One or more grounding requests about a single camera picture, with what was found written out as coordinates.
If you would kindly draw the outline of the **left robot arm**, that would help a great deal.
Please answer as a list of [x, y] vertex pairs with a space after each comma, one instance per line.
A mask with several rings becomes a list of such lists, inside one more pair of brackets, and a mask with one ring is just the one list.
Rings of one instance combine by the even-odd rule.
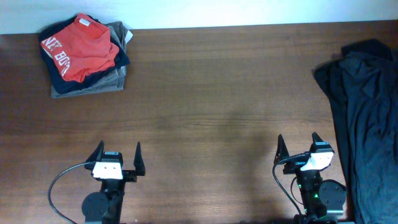
[[137, 143], [133, 170], [123, 169], [123, 155], [120, 152], [105, 151], [101, 141], [87, 158], [85, 169], [101, 182], [101, 188], [86, 196], [81, 205], [85, 223], [119, 223], [125, 194], [125, 185], [136, 182], [139, 176], [146, 174], [142, 158], [141, 144]]

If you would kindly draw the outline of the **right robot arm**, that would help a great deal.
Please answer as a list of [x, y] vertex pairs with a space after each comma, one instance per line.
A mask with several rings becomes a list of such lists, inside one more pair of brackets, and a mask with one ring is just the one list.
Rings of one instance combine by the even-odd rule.
[[[283, 136], [278, 135], [272, 176], [298, 211], [294, 223], [338, 223], [338, 218], [344, 214], [347, 188], [333, 179], [321, 177], [321, 171], [330, 167], [334, 155], [330, 143], [316, 132], [312, 133], [310, 149], [293, 156], [289, 154]], [[292, 182], [298, 186], [304, 211], [299, 208], [293, 193], [288, 193], [282, 186], [275, 173], [277, 166], [284, 167], [283, 174], [295, 176]]]

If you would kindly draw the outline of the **dark teal t-shirt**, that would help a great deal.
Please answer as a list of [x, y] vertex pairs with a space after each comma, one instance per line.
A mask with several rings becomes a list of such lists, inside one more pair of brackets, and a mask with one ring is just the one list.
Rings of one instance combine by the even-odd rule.
[[346, 96], [358, 223], [397, 223], [397, 63], [352, 52], [338, 62]]

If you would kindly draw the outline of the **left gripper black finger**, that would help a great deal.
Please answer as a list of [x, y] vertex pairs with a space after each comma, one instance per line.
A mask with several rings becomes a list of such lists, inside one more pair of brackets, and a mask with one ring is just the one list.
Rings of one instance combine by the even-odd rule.
[[102, 159], [103, 150], [104, 150], [104, 141], [100, 141], [96, 149], [87, 158], [86, 162], [100, 161]]
[[134, 155], [134, 167], [135, 167], [135, 175], [136, 176], [145, 176], [146, 167], [144, 164], [144, 160], [142, 158], [141, 144], [137, 143], [136, 151]]

